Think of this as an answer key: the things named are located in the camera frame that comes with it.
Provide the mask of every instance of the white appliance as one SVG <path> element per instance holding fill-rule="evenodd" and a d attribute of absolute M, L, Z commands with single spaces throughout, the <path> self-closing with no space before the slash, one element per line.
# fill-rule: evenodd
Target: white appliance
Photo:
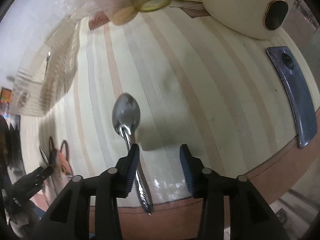
<path fill-rule="evenodd" d="M 281 27 L 294 0 L 203 0 L 218 21 L 247 36 L 267 40 Z"/>

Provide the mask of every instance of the smartphone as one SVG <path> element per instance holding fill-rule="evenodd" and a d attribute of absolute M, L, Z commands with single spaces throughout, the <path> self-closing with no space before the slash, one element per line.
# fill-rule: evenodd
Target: smartphone
<path fill-rule="evenodd" d="M 303 148 L 317 133 L 316 113 L 308 85 L 288 47 L 270 47 L 266 52 L 287 93 L 299 136 L 299 145 Z"/>

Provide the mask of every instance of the black button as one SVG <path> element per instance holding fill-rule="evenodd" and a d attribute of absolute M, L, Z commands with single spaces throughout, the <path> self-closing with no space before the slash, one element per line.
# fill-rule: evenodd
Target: black button
<path fill-rule="evenodd" d="M 270 31 L 278 29 L 283 23 L 288 10 L 289 7 L 286 1 L 272 0 L 268 4 L 265 15 L 263 17 L 264 26 Z"/>
<path fill-rule="evenodd" d="M 284 64 L 285 64 L 288 68 L 290 68 L 291 70 L 293 70 L 293 69 L 294 69 L 294 63 L 293 63 L 291 57 L 290 57 L 288 54 L 286 54 L 286 53 L 282 53 L 281 57 L 282 57 L 282 60 L 283 60 Z"/>

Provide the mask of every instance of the spoon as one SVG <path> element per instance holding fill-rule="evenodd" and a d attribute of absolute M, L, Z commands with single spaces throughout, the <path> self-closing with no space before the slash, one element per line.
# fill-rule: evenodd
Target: spoon
<path fill-rule="evenodd" d="M 128 152 L 130 151 L 131 140 L 135 141 L 134 131 L 139 122 L 140 108 L 137 101 L 128 93 L 121 94 L 113 106 L 112 125 L 116 133 L 125 140 Z M 140 163 L 137 167 L 134 184 L 143 210 L 151 214 L 153 212 L 151 193 Z"/>
<path fill-rule="evenodd" d="M 49 61 L 50 61 L 50 57 L 51 57 L 51 52 L 49 51 L 48 52 L 48 55 L 47 55 L 47 58 L 46 58 L 46 66 L 45 66 L 45 71 L 44 71 L 44 80 L 46 79 L 47 77 L 47 71 L 48 71 L 48 66 L 49 66 Z"/>

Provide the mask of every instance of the spoon handle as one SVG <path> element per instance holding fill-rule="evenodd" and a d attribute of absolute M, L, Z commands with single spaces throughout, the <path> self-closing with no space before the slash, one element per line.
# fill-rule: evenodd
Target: spoon handle
<path fill-rule="evenodd" d="M 127 150 L 129 152 L 132 143 L 135 143 L 136 139 L 134 137 L 134 134 L 132 134 L 131 137 L 129 137 L 127 133 L 124 133 L 124 134 L 125 134 L 124 140 L 127 146 Z M 151 197 L 150 189 L 149 189 L 146 177 L 144 176 L 140 162 L 138 163 L 138 166 L 137 166 L 134 185 L 136 188 L 136 193 L 137 193 L 137 197 L 139 199 L 140 205 L 142 206 L 143 210 L 146 213 L 151 215 L 153 212 L 152 197 Z"/>

